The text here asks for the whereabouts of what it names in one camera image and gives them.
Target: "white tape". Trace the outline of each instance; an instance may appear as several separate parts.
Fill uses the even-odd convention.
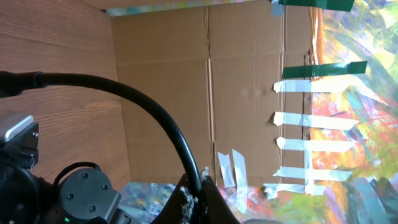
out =
[[[359,121],[344,118],[331,118],[327,116],[305,115],[295,113],[275,112],[274,124],[292,124],[314,128],[327,128],[350,130]]]
[[[273,175],[274,177],[292,177],[305,179],[306,176],[311,177],[313,180],[332,180],[332,181],[345,181],[350,175],[351,171],[343,170],[325,170],[325,169],[312,169],[306,170],[296,167],[283,167]]]
[[[236,207],[241,213],[248,210],[248,178],[246,176],[246,163],[244,157],[238,151],[232,149],[236,175]]]
[[[275,92],[338,93],[347,89],[348,82],[337,83],[332,79],[317,80],[283,80],[274,83]]]
[[[289,191],[296,193],[306,193],[305,186],[300,184],[264,184],[266,187],[265,193],[267,193],[267,199],[271,200],[278,196],[278,191]],[[325,191],[325,186],[313,186],[313,191],[308,193],[310,195],[323,195]]]
[[[232,173],[232,166],[231,166],[231,161],[229,159],[229,154],[224,155],[218,152],[218,160],[220,162],[221,174],[223,176],[224,186],[225,187],[236,186],[234,181],[234,176]]]
[[[312,151],[304,151],[304,191],[307,194],[313,194],[314,191],[314,179],[313,177],[310,175],[309,172],[307,172],[308,170],[312,170]]]
[[[276,139],[279,149],[313,152],[346,152],[355,143],[351,141]]]
[[[279,4],[279,0],[271,1],[271,15],[272,16],[283,16],[285,11],[285,7],[282,4]]]
[[[388,105],[375,92],[369,89],[360,78],[355,75],[337,75],[323,77],[321,80],[283,80],[274,83],[274,90],[278,92],[311,92],[311,93],[340,93],[349,86],[369,98]]]

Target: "wood grain surface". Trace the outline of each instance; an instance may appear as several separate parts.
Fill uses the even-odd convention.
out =
[[[79,0],[0,0],[0,70],[87,73],[117,79],[109,17]],[[52,182],[67,165],[99,164],[113,187],[130,181],[120,99],[97,90],[51,86],[0,99],[0,112],[40,124],[39,163]]]

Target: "colorful painting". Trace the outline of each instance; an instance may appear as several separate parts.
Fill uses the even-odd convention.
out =
[[[367,60],[366,73],[355,79],[376,94],[366,96],[361,85],[353,85],[342,93],[313,95],[314,115],[359,121],[349,131],[312,129],[312,139],[355,142],[345,153],[313,152],[313,168],[353,174],[346,182],[316,181],[326,186],[322,196],[278,192],[277,198],[267,200],[264,188],[250,187],[245,214],[236,208],[235,188],[219,190],[241,222],[257,218],[284,223],[398,223],[398,1],[355,0],[351,12],[322,11],[319,23],[317,62]],[[353,77],[324,78],[344,82]],[[131,183],[123,190],[121,206],[150,223],[173,189]]]
[[[110,16],[124,16],[124,15],[140,14],[145,12],[164,11],[169,9],[183,9],[188,7],[210,6],[214,4],[225,4],[225,3],[246,2],[246,1],[254,1],[254,0],[197,0],[197,1],[187,1],[187,2],[164,3],[164,4],[148,5],[148,6],[107,9],[106,13],[109,14]]]

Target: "green tape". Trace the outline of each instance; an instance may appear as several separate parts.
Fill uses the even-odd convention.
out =
[[[359,74],[365,73],[367,64],[368,61],[286,67],[284,68],[282,78],[311,78],[328,75]]]
[[[279,0],[279,4],[290,6],[313,6],[321,9],[350,12],[354,0]]]

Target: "cardboard box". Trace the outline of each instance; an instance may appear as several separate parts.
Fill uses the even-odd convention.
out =
[[[276,126],[272,115],[309,113],[310,99],[272,86],[284,66],[306,63],[310,24],[308,8],[289,6],[273,17],[269,1],[114,17],[119,81],[171,114],[199,169],[210,167],[219,185],[216,152],[233,163],[232,149],[245,157],[249,185],[302,183],[272,176],[280,166],[303,167],[303,154],[279,150],[275,139],[301,139],[307,130]],[[132,180],[176,183],[184,170],[161,127],[126,101],[123,114]]]

